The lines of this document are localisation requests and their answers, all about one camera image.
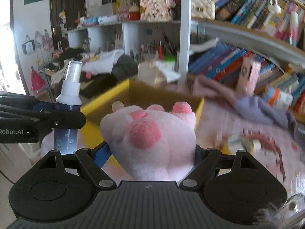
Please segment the yellow tape roll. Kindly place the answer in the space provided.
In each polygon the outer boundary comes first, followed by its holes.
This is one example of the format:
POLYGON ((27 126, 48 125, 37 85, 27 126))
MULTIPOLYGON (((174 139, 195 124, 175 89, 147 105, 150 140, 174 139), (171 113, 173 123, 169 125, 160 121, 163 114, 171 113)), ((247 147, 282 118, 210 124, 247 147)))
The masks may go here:
POLYGON ((233 135, 227 140, 227 148, 230 154, 236 154, 239 150, 245 150, 252 154, 260 151, 262 146, 259 139, 247 139, 242 135, 233 135))

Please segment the orange white small box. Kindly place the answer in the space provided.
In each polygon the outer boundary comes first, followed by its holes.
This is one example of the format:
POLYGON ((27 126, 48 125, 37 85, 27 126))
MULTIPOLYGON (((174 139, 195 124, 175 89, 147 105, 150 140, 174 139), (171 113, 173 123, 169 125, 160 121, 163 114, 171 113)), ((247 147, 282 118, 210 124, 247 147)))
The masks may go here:
POLYGON ((271 107, 287 111, 293 102, 293 96, 272 86, 266 86, 263 100, 271 107))

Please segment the white bookshelf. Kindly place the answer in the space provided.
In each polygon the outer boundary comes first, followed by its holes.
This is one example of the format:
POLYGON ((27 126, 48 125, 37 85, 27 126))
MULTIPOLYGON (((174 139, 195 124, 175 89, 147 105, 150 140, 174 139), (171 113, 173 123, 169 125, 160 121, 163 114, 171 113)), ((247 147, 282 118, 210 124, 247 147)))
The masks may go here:
POLYGON ((188 25, 179 20, 153 21, 129 20, 120 18, 126 14, 132 3, 138 4, 140 0, 119 0, 119 13, 115 21, 103 21, 89 27, 81 27, 68 31, 70 48, 88 46, 90 52, 109 52, 114 49, 123 51, 141 63, 156 58, 157 50, 142 53, 141 46, 159 44, 166 34, 170 43, 176 49, 175 68, 178 72, 186 73, 186 63, 194 50, 186 50, 186 40, 193 44, 201 44, 207 40, 218 39, 221 43, 233 44, 261 53, 276 63, 284 66, 288 63, 304 68, 304 51, 290 46, 286 42, 275 39, 256 30, 250 30, 229 22, 218 22, 207 19, 193 18, 188 25))

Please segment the pile of clothes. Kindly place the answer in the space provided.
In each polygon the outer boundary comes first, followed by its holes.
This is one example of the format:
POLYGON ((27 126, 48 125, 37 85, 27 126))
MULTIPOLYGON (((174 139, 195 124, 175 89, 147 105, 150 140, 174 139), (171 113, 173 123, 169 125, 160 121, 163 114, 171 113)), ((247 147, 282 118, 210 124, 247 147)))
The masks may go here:
POLYGON ((96 97, 135 76, 139 65, 121 49, 96 53, 69 48, 44 67, 46 75, 51 78, 51 92, 55 98, 60 94, 71 60, 83 63, 80 95, 86 99, 96 97))

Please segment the spray bottle with white cap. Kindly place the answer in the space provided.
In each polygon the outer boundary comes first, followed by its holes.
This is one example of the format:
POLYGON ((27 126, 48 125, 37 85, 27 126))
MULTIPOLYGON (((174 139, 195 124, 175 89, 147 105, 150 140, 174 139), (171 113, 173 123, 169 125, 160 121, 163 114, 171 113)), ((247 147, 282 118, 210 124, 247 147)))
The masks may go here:
MULTIPOLYGON (((83 63, 69 61, 62 90, 55 102, 55 108, 60 111, 80 111, 82 105, 79 98, 80 76, 83 63)), ((62 155, 74 154, 78 146, 78 129, 54 129, 54 148, 62 155)))

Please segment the pink tall box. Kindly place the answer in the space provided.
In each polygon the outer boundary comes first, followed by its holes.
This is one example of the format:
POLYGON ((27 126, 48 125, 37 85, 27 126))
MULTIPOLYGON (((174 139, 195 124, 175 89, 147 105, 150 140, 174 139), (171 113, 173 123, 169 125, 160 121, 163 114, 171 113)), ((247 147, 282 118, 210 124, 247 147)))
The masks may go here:
POLYGON ((236 85, 236 92, 243 96, 253 96, 260 69, 260 62, 256 61, 253 57, 244 57, 236 85))

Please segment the yellow cardboard box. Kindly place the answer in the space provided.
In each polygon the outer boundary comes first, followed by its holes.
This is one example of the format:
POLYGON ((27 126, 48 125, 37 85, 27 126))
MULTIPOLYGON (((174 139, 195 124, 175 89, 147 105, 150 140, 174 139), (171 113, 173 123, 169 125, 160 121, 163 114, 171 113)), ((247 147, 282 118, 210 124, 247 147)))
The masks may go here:
POLYGON ((103 142, 99 130, 102 118, 112 113, 112 104, 116 101, 122 102, 125 106, 140 106, 147 108, 152 104, 159 104, 169 112, 173 105, 179 101, 190 104, 196 116, 196 125, 199 124, 204 98, 195 97, 187 93, 180 93, 177 87, 156 88, 146 85, 136 79, 125 80, 114 88, 88 102, 81 107, 81 112, 86 116, 86 124, 80 129, 84 145, 88 148, 95 148, 103 142))

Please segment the purple pink cloth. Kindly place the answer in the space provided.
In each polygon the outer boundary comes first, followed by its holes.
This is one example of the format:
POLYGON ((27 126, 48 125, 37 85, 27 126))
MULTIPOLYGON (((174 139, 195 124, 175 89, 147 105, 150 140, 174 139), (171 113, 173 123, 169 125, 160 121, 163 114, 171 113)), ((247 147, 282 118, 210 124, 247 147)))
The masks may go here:
POLYGON ((292 112, 273 108, 259 96, 240 95, 233 89, 201 74, 195 78, 191 85, 168 84, 165 89, 195 97, 216 98, 225 101, 240 117, 246 120, 265 125, 277 125, 287 130, 295 142, 304 149, 304 133, 298 129, 292 112))

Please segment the pink plush paw toy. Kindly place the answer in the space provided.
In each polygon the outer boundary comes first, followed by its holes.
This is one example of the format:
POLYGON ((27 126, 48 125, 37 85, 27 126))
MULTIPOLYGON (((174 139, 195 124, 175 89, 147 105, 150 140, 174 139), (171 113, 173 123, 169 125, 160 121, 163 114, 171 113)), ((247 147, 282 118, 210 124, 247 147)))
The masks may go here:
POLYGON ((192 170, 196 116, 190 104, 127 106, 103 117, 100 132, 110 152, 135 181, 180 181, 192 170))

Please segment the white quilted handbag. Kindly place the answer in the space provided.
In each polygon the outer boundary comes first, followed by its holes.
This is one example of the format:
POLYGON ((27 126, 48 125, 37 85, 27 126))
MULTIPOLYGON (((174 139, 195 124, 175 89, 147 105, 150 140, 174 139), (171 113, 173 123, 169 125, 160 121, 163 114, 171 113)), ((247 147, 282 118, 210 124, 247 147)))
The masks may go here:
POLYGON ((215 3, 212 0, 191 0, 191 17, 215 19, 215 3))

